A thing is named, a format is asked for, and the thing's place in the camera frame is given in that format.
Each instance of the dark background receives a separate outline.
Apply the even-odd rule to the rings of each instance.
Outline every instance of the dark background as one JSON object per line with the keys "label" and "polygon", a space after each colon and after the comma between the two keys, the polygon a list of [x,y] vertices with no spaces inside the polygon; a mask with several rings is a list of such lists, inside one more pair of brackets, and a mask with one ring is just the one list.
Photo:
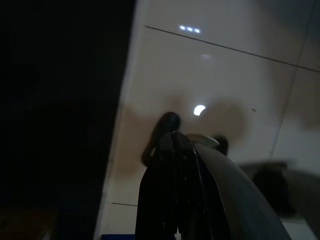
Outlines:
{"label": "dark background", "polygon": [[135,0],[0,4],[0,208],[58,212],[92,239]]}

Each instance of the white tile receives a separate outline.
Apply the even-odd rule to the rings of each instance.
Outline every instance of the white tile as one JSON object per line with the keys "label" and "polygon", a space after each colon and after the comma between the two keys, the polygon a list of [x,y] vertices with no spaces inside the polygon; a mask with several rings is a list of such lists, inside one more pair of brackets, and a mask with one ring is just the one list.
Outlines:
{"label": "white tile", "polygon": [[105,203],[97,227],[100,237],[102,234],[134,234],[136,230],[137,206]]}
{"label": "white tile", "polygon": [[320,174],[320,73],[299,69],[292,86],[273,157],[292,159]]}
{"label": "white tile", "polygon": [[299,65],[320,71],[320,1],[314,9]]}
{"label": "white tile", "polygon": [[283,225],[292,240],[317,240],[307,224],[283,222]]}
{"label": "white tile", "polygon": [[[151,0],[145,25],[298,64],[313,0]],[[180,25],[200,33],[181,30]]]}
{"label": "white tile", "polygon": [[[141,154],[168,111],[180,115],[185,134],[225,135],[236,163],[269,158],[294,67],[148,28],[142,46],[122,106],[109,201],[137,204]],[[199,104],[207,108],[195,116]]]}

